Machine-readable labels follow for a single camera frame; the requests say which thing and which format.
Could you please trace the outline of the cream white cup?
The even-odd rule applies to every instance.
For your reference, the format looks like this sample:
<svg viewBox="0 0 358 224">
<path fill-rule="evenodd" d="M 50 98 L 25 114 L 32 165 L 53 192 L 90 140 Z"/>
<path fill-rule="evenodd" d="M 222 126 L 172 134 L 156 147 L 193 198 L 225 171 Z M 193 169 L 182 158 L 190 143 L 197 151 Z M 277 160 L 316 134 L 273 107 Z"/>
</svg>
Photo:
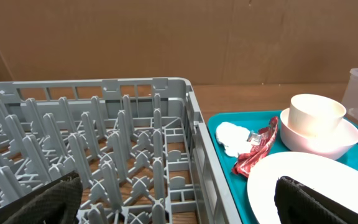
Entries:
<svg viewBox="0 0 358 224">
<path fill-rule="evenodd" d="M 298 134 L 318 138 L 333 133 L 346 112 L 341 103 L 328 97 L 295 95 L 290 100 L 288 127 Z"/>
</svg>

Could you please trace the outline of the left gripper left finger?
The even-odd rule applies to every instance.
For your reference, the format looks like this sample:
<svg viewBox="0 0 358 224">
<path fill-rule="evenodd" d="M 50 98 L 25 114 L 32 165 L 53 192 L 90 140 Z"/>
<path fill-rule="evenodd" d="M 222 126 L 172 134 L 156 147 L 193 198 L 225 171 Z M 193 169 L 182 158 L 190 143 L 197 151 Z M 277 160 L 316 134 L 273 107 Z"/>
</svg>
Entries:
<svg viewBox="0 0 358 224">
<path fill-rule="evenodd" d="M 78 223 L 82 194 L 80 176 L 71 172 L 0 208 L 0 223 Z"/>
</svg>

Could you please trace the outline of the red snack wrapper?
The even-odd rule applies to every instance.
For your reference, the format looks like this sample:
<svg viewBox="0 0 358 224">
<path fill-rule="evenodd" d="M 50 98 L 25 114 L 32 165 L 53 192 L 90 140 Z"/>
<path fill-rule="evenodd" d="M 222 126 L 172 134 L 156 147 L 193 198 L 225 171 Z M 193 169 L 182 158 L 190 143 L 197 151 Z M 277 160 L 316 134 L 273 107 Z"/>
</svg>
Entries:
<svg viewBox="0 0 358 224">
<path fill-rule="evenodd" d="M 274 116 L 270 119 L 267 127 L 252 133 L 251 142 L 256 142 L 257 145 L 251 144 L 250 152 L 239 155 L 232 168 L 232 173 L 248 177 L 251 168 L 269 154 L 277 138 L 278 130 L 278 116 Z"/>
</svg>

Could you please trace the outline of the white napkin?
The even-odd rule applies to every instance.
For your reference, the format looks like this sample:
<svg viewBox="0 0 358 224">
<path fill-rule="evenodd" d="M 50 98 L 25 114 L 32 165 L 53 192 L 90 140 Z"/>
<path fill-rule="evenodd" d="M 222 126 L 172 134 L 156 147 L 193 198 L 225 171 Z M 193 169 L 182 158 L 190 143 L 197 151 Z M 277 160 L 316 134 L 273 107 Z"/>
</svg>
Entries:
<svg viewBox="0 0 358 224">
<path fill-rule="evenodd" d="M 224 146 L 224 152 L 229 157 L 239 157 L 250 153 L 253 144 L 248 141 L 250 131 L 242 126 L 223 122 L 216 128 L 217 142 Z"/>
</svg>

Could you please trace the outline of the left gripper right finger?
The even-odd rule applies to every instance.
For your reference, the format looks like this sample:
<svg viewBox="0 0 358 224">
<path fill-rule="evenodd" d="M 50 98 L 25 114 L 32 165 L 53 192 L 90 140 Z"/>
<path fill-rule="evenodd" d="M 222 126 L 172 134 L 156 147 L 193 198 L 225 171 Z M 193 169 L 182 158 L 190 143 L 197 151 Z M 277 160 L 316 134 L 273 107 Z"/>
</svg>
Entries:
<svg viewBox="0 0 358 224">
<path fill-rule="evenodd" d="M 284 224 L 358 224 L 358 213 L 289 176 L 276 181 L 274 202 Z"/>
</svg>

